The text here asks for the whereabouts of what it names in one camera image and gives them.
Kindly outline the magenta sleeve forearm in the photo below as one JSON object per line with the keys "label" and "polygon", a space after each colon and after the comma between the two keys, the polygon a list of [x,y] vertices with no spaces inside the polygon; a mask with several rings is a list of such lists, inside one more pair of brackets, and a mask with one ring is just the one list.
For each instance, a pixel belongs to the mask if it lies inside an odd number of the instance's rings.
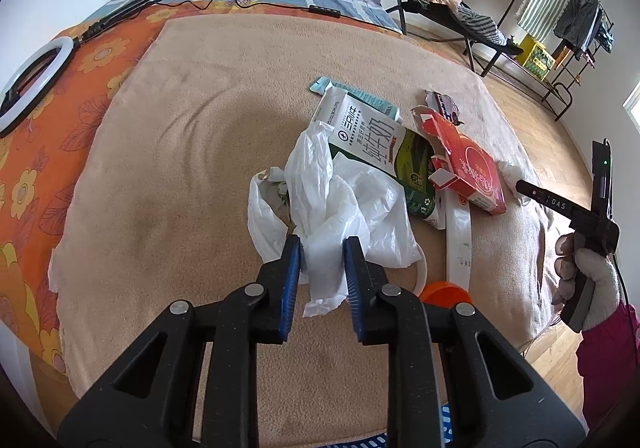
{"label": "magenta sleeve forearm", "polygon": [[584,415],[593,430],[620,401],[636,372],[639,321],[634,306],[620,303],[602,324],[582,332],[576,356],[584,383]]}

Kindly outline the right gloved hand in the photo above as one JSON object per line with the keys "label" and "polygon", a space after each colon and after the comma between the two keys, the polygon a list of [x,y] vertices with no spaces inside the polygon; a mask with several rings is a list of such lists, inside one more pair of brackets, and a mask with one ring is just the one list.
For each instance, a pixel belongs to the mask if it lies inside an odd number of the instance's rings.
{"label": "right gloved hand", "polygon": [[620,287],[611,261],[587,248],[577,248],[574,238],[574,234],[563,235],[555,244],[558,257],[554,261],[554,269],[559,277],[559,284],[553,293],[552,304],[560,305],[570,301],[575,293],[578,272],[592,280],[593,296],[582,324],[582,332],[586,332],[603,324],[618,309]]}

